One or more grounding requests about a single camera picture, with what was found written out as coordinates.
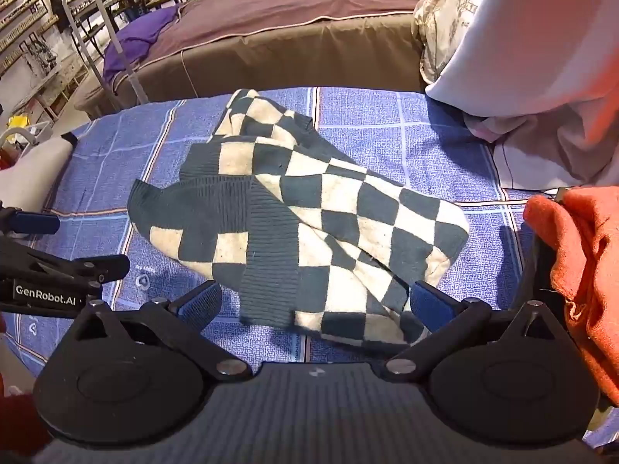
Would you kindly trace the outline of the orange red garment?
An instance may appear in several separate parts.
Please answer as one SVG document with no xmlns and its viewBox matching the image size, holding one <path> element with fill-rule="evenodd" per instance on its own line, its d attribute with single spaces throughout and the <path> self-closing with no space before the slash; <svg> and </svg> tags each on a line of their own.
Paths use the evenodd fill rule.
<svg viewBox="0 0 619 464">
<path fill-rule="evenodd" d="M 617 403 L 617 186 L 579 186 L 559 201 L 533 196 L 523 218 L 555 251 L 550 282 L 564 299 L 566 326 L 600 390 Z"/>
</svg>

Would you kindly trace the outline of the floral cream duvet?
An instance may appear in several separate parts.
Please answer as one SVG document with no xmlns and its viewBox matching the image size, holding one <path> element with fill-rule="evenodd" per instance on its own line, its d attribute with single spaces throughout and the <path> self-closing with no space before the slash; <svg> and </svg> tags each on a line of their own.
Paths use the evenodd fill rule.
<svg viewBox="0 0 619 464">
<path fill-rule="evenodd" d="M 482 0 L 420 0 L 414 11 L 417 39 L 422 44 L 420 73 L 434 83 L 467 34 Z"/>
</svg>

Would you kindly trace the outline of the green cream checkered sweater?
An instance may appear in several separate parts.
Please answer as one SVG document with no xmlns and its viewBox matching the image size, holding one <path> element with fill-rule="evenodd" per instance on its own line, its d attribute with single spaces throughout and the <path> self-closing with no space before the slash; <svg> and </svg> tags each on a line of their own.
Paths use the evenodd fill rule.
<svg viewBox="0 0 619 464">
<path fill-rule="evenodd" d="M 133 183 L 128 213 L 162 254 L 236 291 L 247 324 L 388 352 L 428 334 L 410 287 L 439 282 L 469 238 L 458 206 L 362 167 L 248 89 L 176 182 Z"/>
</svg>

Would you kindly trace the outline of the white grey pillow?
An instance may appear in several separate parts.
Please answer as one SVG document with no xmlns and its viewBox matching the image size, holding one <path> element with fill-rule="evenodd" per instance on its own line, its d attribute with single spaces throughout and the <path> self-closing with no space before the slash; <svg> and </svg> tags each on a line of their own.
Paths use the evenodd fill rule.
<svg viewBox="0 0 619 464">
<path fill-rule="evenodd" d="M 618 0 L 482 0 L 427 89 L 507 189 L 618 182 Z"/>
</svg>

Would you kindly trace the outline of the wall display shelves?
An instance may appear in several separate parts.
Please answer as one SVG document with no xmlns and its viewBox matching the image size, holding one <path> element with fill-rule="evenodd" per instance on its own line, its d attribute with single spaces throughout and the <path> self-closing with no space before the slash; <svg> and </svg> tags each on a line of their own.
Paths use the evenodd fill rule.
<svg viewBox="0 0 619 464">
<path fill-rule="evenodd" d="M 86 72 L 61 0 L 1 0 L 1 121 L 55 121 Z"/>
</svg>

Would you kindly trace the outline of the brown pink bed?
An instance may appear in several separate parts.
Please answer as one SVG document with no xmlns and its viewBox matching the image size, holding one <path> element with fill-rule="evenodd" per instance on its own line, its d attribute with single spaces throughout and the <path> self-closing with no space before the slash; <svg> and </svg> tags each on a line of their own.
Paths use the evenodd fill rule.
<svg viewBox="0 0 619 464">
<path fill-rule="evenodd" d="M 136 77 L 150 102 L 218 96 L 239 88 L 354 87 L 419 91 L 420 0 L 191 0 L 108 84 L 90 74 L 77 109 L 90 118 L 133 107 Z"/>
</svg>

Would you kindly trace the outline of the purple cloth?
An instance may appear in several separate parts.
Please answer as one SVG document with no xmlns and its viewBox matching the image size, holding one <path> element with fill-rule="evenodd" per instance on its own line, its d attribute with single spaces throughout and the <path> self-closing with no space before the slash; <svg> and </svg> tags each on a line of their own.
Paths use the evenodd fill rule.
<svg viewBox="0 0 619 464">
<path fill-rule="evenodd" d="M 135 63 L 145 59 L 161 31 L 177 17 L 176 6 L 165 7 L 140 16 L 120 29 L 116 36 L 128 61 Z M 115 76 L 124 70 L 125 66 L 120 55 L 110 43 L 105 50 L 103 79 L 111 84 Z"/>
</svg>

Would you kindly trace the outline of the blue plaid bed sheet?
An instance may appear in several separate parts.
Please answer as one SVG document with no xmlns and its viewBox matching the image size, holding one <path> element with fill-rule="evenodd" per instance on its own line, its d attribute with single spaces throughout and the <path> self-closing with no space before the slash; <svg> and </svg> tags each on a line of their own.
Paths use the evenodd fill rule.
<svg viewBox="0 0 619 464">
<path fill-rule="evenodd" d="M 411 92 L 305 87 L 268 97 L 308 116 L 362 167 L 461 207 L 469 241 L 439 286 L 457 300 L 511 305 L 533 239 L 523 221 L 528 193 L 501 186 L 490 148 L 469 133 L 460 112 Z M 191 146 L 211 136 L 226 105 L 227 96 L 183 99 L 71 125 L 78 144 L 48 201 L 59 230 L 27 244 L 64 259 L 125 254 L 129 275 L 103 290 L 115 310 L 196 287 L 200 276 L 152 248 L 132 227 L 126 205 L 136 180 L 159 188 L 176 182 Z"/>
</svg>

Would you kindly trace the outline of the white bolster pillow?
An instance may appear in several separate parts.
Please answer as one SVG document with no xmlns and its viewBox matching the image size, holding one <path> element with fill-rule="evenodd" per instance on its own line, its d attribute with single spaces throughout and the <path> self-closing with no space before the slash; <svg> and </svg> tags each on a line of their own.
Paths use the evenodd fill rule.
<svg viewBox="0 0 619 464">
<path fill-rule="evenodd" d="M 0 199 L 5 207 L 41 213 L 60 179 L 78 139 L 72 132 L 53 136 L 1 171 Z"/>
</svg>

